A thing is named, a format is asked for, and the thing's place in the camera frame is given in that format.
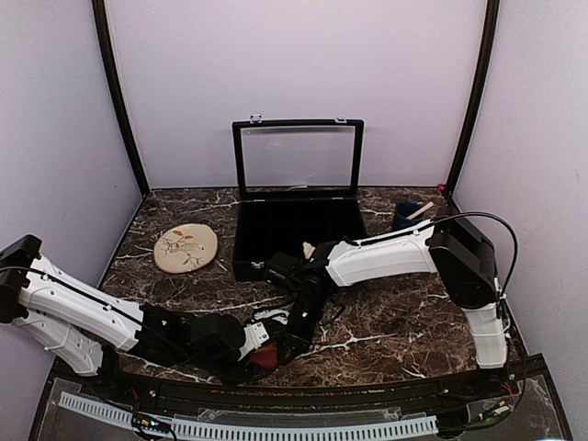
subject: box lid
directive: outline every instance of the box lid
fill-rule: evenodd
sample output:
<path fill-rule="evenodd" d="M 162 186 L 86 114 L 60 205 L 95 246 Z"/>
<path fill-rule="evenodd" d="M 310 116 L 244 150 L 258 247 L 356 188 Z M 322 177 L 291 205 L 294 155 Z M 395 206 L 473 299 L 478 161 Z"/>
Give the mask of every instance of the box lid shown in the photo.
<path fill-rule="evenodd" d="M 233 122 L 241 200 L 356 198 L 363 131 L 361 119 Z"/>

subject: wooden stick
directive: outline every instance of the wooden stick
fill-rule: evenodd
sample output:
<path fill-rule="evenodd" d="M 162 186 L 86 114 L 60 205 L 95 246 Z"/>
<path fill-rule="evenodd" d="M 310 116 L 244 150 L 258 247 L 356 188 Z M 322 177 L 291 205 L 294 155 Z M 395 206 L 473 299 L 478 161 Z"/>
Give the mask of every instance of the wooden stick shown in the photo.
<path fill-rule="evenodd" d="M 414 218 L 416 218 L 417 216 L 423 214 L 425 211 L 427 211 L 428 209 L 430 209 L 431 207 L 434 207 L 434 206 L 435 206 L 435 204 L 433 202 L 429 202 L 425 206 L 419 208 L 417 211 L 415 211 L 410 216 L 407 216 L 406 219 L 408 219 L 409 221 L 412 221 Z"/>

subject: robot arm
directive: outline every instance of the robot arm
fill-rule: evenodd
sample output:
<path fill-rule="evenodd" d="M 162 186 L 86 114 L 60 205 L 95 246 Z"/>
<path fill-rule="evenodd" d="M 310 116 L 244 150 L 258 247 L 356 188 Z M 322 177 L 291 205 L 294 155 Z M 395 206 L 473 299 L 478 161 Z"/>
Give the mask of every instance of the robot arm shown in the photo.
<path fill-rule="evenodd" d="M 195 317 L 114 298 L 65 274 L 39 254 L 40 244 L 25 236 L 0 252 L 0 322 L 29 331 L 81 376 L 96 375 L 105 354 L 77 328 L 162 366 L 188 363 L 241 382 L 259 375 L 247 356 L 283 327 L 273 319 L 243 326 L 230 315 Z"/>
<path fill-rule="evenodd" d="M 440 214 L 456 213 L 446 209 Z M 434 228 L 430 223 L 425 220 L 356 242 L 324 243 L 303 264 L 277 255 L 268 266 L 268 282 L 299 293 L 288 317 L 290 331 L 308 340 L 335 287 L 399 274 L 438 272 L 449 297 L 466 314 L 480 368 L 503 367 L 507 350 L 505 329 L 497 314 L 501 291 L 492 243 L 466 219 Z"/>

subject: red object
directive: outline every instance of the red object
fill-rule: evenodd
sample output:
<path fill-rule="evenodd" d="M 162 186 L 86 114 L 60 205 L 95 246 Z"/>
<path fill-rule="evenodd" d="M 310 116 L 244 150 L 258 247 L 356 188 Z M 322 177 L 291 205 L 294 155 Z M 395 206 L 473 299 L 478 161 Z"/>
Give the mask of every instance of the red object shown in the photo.
<path fill-rule="evenodd" d="M 256 351 L 251 355 L 251 361 L 264 369 L 271 369 L 277 365 L 277 350 L 275 347 Z"/>

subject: blue cup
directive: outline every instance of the blue cup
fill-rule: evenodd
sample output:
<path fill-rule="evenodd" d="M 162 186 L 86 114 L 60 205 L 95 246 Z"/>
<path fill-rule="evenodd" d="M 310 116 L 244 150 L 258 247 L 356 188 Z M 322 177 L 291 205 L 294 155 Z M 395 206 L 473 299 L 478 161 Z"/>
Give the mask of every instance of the blue cup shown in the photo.
<path fill-rule="evenodd" d="M 414 219 L 406 219 L 420 208 L 421 206 L 416 202 L 406 201 L 396 204 L 396 211 L 394 211 L 394 218 L 392 219 L 392 231 L 404 230 L 421 222 L 423 220 L 423 214 L 419 214 Z"/>

